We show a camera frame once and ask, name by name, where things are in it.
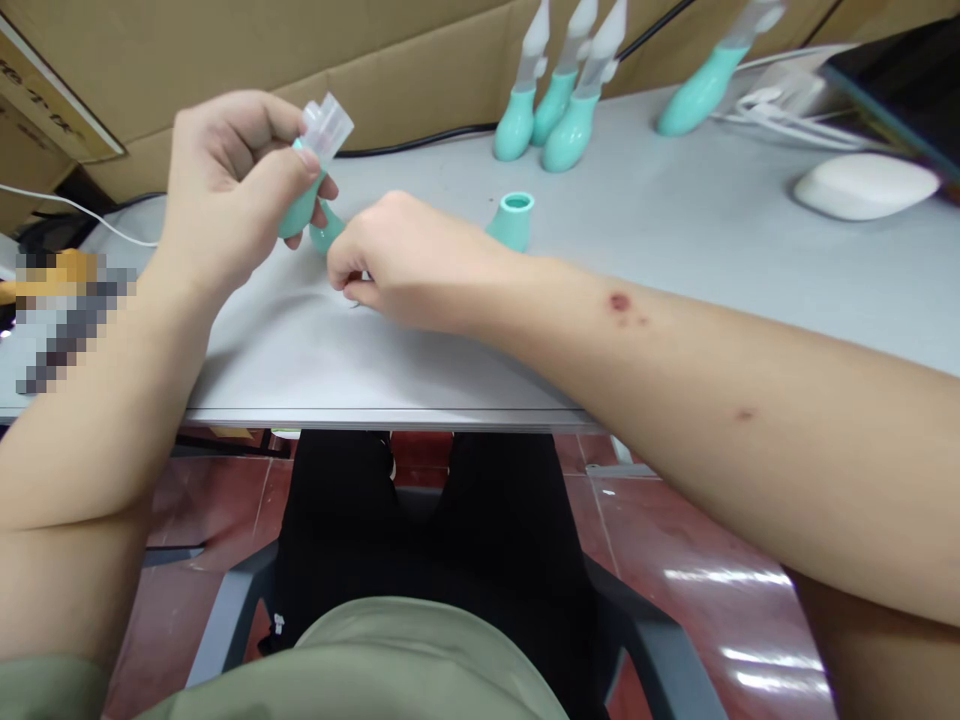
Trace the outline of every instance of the computer mouse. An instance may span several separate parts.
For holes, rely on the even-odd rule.
[[[794,186],[798,202],[841,220],[875,220],[926,200],[940,187],[927,168],[877,153],[841,155]]]

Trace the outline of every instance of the hand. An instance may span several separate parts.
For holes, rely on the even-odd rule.
[[[177,114],[163,236],[152,266],[225,300],[273,250],[293,201],[320,174],[309,150],[290,144],[301,112],[257,90],[232,92]],[[320,196],[333,199],[329,177]],[[317,203],[312,221],[327,219]],[[287,238],[295,249],[300,238]]]
[[[350,221],[327,269],[335,289],[392,320],[463,333],[524,283],[528,260],[474,225],[391,192]]]

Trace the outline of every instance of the gray chair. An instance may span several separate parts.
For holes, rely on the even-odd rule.
[[[432,488],[398,488],[404,511],[426,520],[440,499]],[[276,542],[228,572],[210,612],[187,687],[243,663],[257,603],[272,615]],[[600,638],[596,650],[597,687],[609,703],[624,658],[633,660],[654,720],[721,720],[727,715],[690,638],[677,622],[635,593],[589,557],[587,572],[597,592]]]

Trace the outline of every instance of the teal plastic part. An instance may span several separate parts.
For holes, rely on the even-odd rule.
[[[302,147],[299,139],[294,141],[293,147]],[[310,218],[313,217],[313,209],[317,202],[317,191],[320,189],[320,183],[323,182],[326,174],[326,171],[320,173],[320,177],[310,186],[310,189],[293,201],[293,205],[290,206],[287,214],[284,215],[283,220],[280,221],[278,237],[295,237],[303,232],[303,229],[310,224]]]
[[[543,96],[543,100],[537,105],[537,111],[533,114],[533,137],[530,138],[530,142],[534,147],[543,147],[547,142],[550,133],[567,109],[567,103],[570,102],[573,86],[576,83],[576,71],[562,75],[553,73],[550,76],[547,94]]]
[[[497,214],[487,225],[487,235],[511,250],[526,252],[530,245],[530,211],[533,195],[507,193],[500,199]]]
[[[330,208],[326,200],[320,201],[323,212],[327,216],[327,226],[318,228],[316,225],[310,225],[310,241],[321,255],[326,255],[330,251],[330,246],[337,239],[343,229],[347,226],[343,220],[337,217],[337,214]]]
[[[715,47],[707,61],[681,85],[657,121],[667,137],[686,135],[706,120],[723,100],[730,78],[750,48]]]
[[[510,91],[510,102],[497,125],[493,138],[493,154],[502,162],[523,155],[533,135],[533,96],[536,90]]]
[[[597,93],[591,98],[571,97],[567,111],[547,138],[541,163],[547,172],[566,172],[580,160],[593,133],[593,111],[600,101]]]

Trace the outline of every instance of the table surface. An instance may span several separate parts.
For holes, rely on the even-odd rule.
[[[496,162],[489,136],[363,160],[331,173],[344,219],[401,188],[479,225],[499,198],[536,198],[529,252],[744,310],[960,376],[960,211],[929,200],[899,215],[845,223],[796,205],[789,188],[832,153],[761,130],[707,122],[682,139],[652,122],[670,89],[605,101],[570,172],[541,169],[531,148]],[[119,213],[155,240],[164,200]],[[83,245],[112,267],[150,252],[104,228]],[[582,430],[589,415],[535,373],[475,342],[393,325],[354,308],[325,280],[307,243],[278,244],[214,324],[187,420],[244,427]],[[0,346],[0,418],[36,339]]]

